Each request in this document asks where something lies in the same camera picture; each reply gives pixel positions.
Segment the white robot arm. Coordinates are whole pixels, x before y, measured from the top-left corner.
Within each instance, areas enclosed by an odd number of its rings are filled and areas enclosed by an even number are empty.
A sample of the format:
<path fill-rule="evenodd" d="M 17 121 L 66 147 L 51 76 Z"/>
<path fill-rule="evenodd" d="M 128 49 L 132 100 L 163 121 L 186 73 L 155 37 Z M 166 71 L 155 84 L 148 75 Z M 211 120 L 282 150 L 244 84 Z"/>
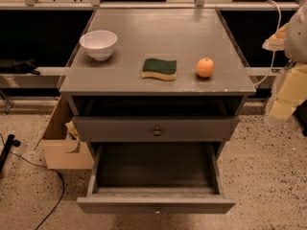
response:
<path fill-rule="evenodd" d="M 283 51 L 295 63 L 278 81 L 276 95 L 268 108 L 271 119 L 286 121 L 307 100 L 307 1 L 288 23 L 265 40 L 262 48 Z"/>

